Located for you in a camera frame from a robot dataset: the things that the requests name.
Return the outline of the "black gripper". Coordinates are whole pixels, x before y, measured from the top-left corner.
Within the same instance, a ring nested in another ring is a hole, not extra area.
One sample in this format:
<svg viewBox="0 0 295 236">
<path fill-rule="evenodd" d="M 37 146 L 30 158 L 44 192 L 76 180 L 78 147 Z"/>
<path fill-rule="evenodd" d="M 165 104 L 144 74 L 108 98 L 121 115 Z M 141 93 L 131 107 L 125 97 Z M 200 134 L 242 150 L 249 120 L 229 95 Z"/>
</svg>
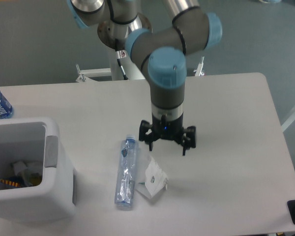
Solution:
<svg viewBox="0 0 295 236">
<path fill-rule="evenodd" d="M 152 115 L 152 124 L 142 120 L 139 127 L 139 141 L 145 142 L 149 146 L 149 151 L 152 151 L 153 142 L 158 139 L 175 141 L 182 146 L 182 155 L 185 156 L 187 150 L 196 148 L 196 127 L 183 128 L 183 115 L 172 121 L 158 119 Z"/>
</svg>

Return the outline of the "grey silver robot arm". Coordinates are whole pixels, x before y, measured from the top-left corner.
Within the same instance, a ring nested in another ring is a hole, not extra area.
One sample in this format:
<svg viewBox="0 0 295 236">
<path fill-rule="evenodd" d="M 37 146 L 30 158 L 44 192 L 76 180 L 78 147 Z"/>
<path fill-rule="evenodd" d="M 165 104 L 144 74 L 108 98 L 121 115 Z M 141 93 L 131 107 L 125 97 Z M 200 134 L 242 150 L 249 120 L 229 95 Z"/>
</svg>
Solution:
<svg viewBox="0 0 295 236">
<path fill-rule="evenodd" d="M 153 33 L 142 20 L 135 0 L 69 0 L 78 27 L 105 27 L 101 41 L 115 51 L 126 51 L 150 87 L 152 122 L 141 121 L 139 140 L 150 147 L 159 139 L 189 150 L 196 147 L 196 127 L 183 127 L 187 77 L 186 56 L 218 44 L 222 23 L 204 13 L 196 0 L 167 0 L 170 28 Z"/>
</svg>

